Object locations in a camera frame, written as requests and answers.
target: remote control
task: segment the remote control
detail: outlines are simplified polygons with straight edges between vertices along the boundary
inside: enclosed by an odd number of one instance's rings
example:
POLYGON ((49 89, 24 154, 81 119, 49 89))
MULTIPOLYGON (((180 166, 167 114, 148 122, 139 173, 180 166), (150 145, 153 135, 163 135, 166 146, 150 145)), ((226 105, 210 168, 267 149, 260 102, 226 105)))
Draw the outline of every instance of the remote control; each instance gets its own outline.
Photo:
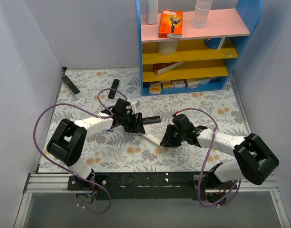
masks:
MULTIPOLYGON (((112 88, 112 89, 117 89, 118 86, 119 86, 119 82, 120 82, 120 80, 118 80, 118 79, 114 79, 111 88, 112 88)), ((114 98, 115 98, 115 94, 116 94, 116 91, 114 91, 114 90, 110 90, 109 93, 108 93, 108 96, 107 96, 107 97, 110 98, 110 99, 114 99, 114 98)))
POLYGON ((61 80, 65 83, 67 88, 73 93, 76 99, 80 99, 82 97, 82 93, 80 90, 75 86, 75 84, 66 76, 64 75, 61 80))
POLYGON ((154 124, 154 123, 160 123, 160 122, 161 122, 160 116, 142 118, 143 124, 154 124))

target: white wall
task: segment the white wall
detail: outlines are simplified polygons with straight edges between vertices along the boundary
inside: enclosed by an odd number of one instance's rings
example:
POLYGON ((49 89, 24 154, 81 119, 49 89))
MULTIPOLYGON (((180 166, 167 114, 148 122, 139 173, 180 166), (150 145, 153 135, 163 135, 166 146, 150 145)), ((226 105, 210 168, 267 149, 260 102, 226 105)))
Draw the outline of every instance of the white wall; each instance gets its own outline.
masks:
POLYGON ((280 160, 275 175, 291 223, 291 0, 265 1, 234 76, 252 131, 280 160))
MULTIPOLYGON (((138 66, 135 0, 25 0, 57 60, 68 68, 138 66)), ((238 0, 215 0, 212 9, 238 0)), ((146 0, 141 0, 146 14, 146 0)), ((196 0, 159 0, 159 11, 194 11, 196 0)))
MULTIPOLYGON (((39 153, 32 130, 55 101, 61 67, 24 0, 0 0, 0 228, 12 227, 39 153)), ((43 146, 51 115, 39 126, 43 146)))

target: white bottle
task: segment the white bottle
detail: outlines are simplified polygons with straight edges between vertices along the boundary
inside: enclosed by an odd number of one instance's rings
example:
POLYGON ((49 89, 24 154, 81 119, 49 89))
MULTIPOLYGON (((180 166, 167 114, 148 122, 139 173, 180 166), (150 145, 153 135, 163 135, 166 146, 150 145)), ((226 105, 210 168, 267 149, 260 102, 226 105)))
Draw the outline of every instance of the white bottle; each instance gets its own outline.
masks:
POLYGON ((206 26, 213 0, 197 0, 192 26, 202 29, 206 26))
POLYGON ((146 0, 147 23, 149 25, 157 24, 158 0, 146 0))
POLYGON ((170 56, 176 53, 178 41, 157 42, 156 51, 162 56, 170 56))

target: shelf compartment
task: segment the shelf compartment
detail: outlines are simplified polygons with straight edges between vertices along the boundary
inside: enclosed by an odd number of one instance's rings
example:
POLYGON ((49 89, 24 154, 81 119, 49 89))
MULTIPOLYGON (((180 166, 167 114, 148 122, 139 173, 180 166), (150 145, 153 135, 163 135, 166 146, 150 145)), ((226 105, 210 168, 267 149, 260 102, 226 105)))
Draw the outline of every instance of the shelf compartment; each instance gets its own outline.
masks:
POLYGON ((166 95, 166 94, 180 94, 180 93, 193 93, 193 92, 204 92, 204 91, 213 91, 213 90, 221 90, 223 84, 221 81, 224 81, 227 77, 223 77, 222 80, 218 81, 215 80, 214 82, 209 82, 205 85, 199 85, 196 89, 188 89, 187 87, 184 88, 174 88, 174 89, 163 89, 161 88, 160 94, 150 94, 149 93, 149 85, 148 83, 144 83, 143 86, 143 95, 144 96, 151 96, 151 95, 166 95))
POLYGON ((178 42, 177 52, 170 56, 162 56, 156 52, 157 43, 142 44, 142 63, 172 63, 180 61, 198 61, 222 58, 237 58, 238 54, 230 39, 219 49, 211 49, 206 46, 203 39, 181 40, 178 42))
MULTIPOLYGON (((215 9, 209 12, 205 28, 197 29, 192 26, 194 11, 184 12, 183 35, 181 39, 200 39, 216 37, 248 36, 250 32, 236 9, 215 9)), ((146 15, 141 15, 141 41, 160 42, 170 41, 169 38, 158 38, 161 14, 158 14, 157 24, 148 25, 146 15)))
POLYGON ((152 68, 151 64, 143 66, 143 82, 228 76, 222 59, 187 62, 159 76, 153 72, 152 68))

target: floral mat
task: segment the floral mat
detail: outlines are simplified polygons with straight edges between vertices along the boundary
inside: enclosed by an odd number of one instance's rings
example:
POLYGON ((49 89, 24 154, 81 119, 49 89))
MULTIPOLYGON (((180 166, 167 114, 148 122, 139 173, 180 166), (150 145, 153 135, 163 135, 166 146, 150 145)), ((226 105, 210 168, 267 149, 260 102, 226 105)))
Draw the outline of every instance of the floral mat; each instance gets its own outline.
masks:
MULTIPOLYGON (((196 107, 211 114, 223 133, 243 136, 246 133, 243 118, 237 106, 231 84, 228 82, 223 90, 200 93, 172 95, 140 95, 140 76, 138 68, 117 68, 99 70, 67 70, 66 75, 80 89, 83 96, 76 100, 62 83, 57 103, 71 103, 93 113, 103 110, 98 102, 98 92, 110 88, 114 79, 120 79, 118 89, 131 101, 139 101, 139 112, 143 117, 161 116, 161 123, 145 125, 145 130, 158 139, 162 139, 168 124, 172 123, 175 111, 196 107)), ((108 91, 100 96, 107 105, 115 104, 121 95, 115 99, 107 97, 108 91)), ((187 111, 185 114, 195 126, 204 125, 213 129, 213 122, 204 114, 187 111)), ((69 106, 55 108, 49 126, 45 148, 60 120, 80 120, 89 117, 87 114, 69 106)), ((46 150, 44 153, 54 159, 46 150)), ((125 133, 122 127, 114 132, 99 132, 88 137, 84 144, 82 157, 96 172, 145 172, 145 171, 200 171, 205 148, 183 143, 179 148, 159 148, 139 135, 125 133)), ((234 161, 234 158, 212 151, 205 170, 210 170, 219 162, 234 161)), ((41 157, 39 173, 64 172, 61 168, 41 157)))

